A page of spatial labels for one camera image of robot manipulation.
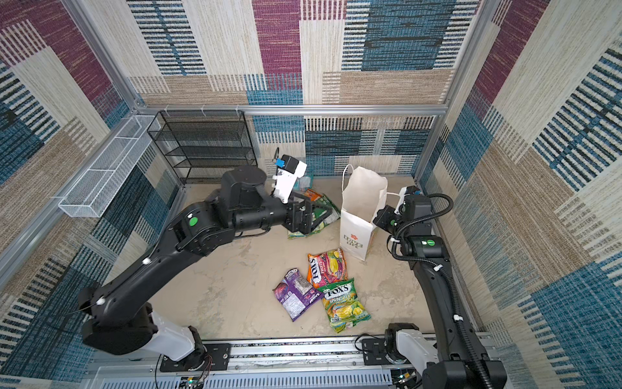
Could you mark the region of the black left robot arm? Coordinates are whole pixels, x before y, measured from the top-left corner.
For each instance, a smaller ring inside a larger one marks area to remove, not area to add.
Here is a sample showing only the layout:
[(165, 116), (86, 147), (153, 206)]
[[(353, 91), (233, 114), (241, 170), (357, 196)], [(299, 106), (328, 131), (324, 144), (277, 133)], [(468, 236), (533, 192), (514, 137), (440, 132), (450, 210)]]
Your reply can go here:
[(207, 366), (207, 350), (198, 330), (181, 327), (157, 314), (149, 299), (189, 266), (245, 231), (312, 233), (333, 209), (298, 192), (267, 192), (267, 175), (243, 165), (229, 170), (220, 189), (183, 209), (165, 227), (159, 241), (106, 285), (85, 288), (80, 311), (89, 315), (82, 341), (96, 350), (126, 355), (147, 350), (165, 356), (180, 371)]

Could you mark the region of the purple snack bag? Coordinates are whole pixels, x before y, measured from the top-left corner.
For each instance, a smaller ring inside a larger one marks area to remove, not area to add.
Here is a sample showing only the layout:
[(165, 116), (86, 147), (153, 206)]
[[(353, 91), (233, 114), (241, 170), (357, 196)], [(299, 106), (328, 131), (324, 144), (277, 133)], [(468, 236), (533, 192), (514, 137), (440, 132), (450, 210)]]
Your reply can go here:
[(273, 293), (293, 322), (321, 300), (319, 291), (301, 275), (298, 268), (290, 269)]

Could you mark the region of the pink Fox's candy bag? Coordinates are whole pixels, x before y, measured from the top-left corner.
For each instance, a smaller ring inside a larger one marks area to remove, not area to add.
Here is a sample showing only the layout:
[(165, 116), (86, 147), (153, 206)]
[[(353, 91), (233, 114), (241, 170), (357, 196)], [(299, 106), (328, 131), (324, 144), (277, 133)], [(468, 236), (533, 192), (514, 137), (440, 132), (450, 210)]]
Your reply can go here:
[(348, 280), (348, 269), (341, 249), (308, 255), (307, 281), (316, 288)]

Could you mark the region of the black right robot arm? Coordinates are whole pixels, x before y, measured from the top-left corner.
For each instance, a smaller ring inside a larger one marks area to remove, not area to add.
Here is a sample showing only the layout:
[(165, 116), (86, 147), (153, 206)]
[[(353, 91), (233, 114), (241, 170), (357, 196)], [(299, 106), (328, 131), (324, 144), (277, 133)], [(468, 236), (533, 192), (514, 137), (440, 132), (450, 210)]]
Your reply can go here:
[[(444, 240), (433, 234), (432, 220), (454, 206), (446, 194), (423, 194), (416, 186), (401, 189), (396, 207), (377, 211), (374, 225), (387, 232), (391, 257), (408, 264), (424, 293), (436, 342), (431, 344), (415, 325), (390, 324), (385, 332), (386, 356), (407, 361), (419, 374), (422, 388), (502, 388), (507, 373), (481, 344), (465, 312)], [(440, 211), (432, 201), (444, 199)]]

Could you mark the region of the white illustrated paper bag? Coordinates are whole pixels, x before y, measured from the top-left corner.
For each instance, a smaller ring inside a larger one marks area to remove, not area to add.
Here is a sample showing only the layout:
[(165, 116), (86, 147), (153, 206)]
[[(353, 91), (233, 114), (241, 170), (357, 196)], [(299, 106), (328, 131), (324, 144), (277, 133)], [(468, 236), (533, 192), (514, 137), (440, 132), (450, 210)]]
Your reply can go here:
[(364, 167), (348, 164), (342, 173), (340, 247), (345, 254), (366, 261), (374, 238), (377, 212), (386, 205), (388, 179)]

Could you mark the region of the green Fox's candy bag front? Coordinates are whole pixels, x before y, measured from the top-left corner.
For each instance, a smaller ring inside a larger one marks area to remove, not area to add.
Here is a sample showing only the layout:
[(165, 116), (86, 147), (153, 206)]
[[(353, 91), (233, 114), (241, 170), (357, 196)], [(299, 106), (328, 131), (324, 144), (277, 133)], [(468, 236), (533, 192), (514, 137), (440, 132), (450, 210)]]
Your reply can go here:
[(318, 291), (330, 326), (336, 333), (371, 319), (371, 314), (358, 297), (354, 279), (325, 285)]

